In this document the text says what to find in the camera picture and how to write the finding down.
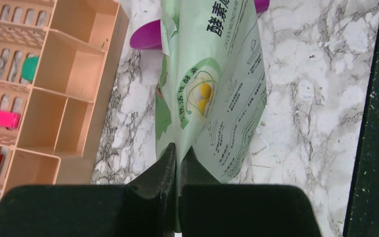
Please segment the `green litter bag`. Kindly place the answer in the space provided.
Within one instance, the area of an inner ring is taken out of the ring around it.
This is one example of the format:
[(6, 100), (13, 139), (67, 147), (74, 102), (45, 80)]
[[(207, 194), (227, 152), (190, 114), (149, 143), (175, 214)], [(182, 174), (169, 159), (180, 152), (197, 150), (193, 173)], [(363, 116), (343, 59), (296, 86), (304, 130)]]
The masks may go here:
[(156, 87), (160, 156), (189, 150), (219, 181), (241, 170), (266, 106), (266, 81), (252, 0), (163, 0), (162, 71)]

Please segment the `purple litter scoop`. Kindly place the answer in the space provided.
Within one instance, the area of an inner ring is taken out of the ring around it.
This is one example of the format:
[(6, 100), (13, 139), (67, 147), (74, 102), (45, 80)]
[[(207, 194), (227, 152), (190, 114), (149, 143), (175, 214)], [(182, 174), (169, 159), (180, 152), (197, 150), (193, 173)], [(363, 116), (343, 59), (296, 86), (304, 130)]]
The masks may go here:
[[(256, 13), (268, 10), (270, 0), (254, 0)], [(151, 21), (138, 28), (129, 41), (132, 49), (162, 50), (160, 19)]]

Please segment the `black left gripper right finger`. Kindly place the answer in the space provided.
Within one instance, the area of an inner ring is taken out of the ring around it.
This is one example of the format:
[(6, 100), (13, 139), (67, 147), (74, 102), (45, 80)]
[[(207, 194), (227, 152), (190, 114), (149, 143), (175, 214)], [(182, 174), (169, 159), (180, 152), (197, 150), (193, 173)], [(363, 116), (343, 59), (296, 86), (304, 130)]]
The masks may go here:
[(319, 237), (298, 187), (221, 184), (190, 149), (181, 162), (179, 223), (185, 237)]

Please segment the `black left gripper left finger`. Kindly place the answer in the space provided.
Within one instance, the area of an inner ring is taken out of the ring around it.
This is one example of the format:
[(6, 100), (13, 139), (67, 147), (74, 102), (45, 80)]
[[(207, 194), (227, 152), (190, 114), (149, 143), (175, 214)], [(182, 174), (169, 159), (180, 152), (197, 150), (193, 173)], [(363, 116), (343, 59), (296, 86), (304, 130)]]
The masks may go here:
[(0, 237), (171, 237), (176, 146), (126, 185), (23, 185), (0, 201)]

